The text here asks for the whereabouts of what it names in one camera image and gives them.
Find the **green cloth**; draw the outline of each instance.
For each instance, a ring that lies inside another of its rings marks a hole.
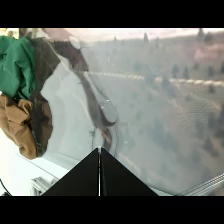
[[[0,36],[0,91],[30,99],[35,89],[35,50],[27,37]]]

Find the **transparent plastic sheet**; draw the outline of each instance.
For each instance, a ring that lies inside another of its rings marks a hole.
[[[116,121],[110,153],[148,186],[175,195],[224,170],[221,31],[39,28],[29,35],[80,49],[83,75],[107,120]],[[103,138],[75,74],[82,69],[57,55],[58,70],[41,91],[53,118],[44,157],[71,169]]]

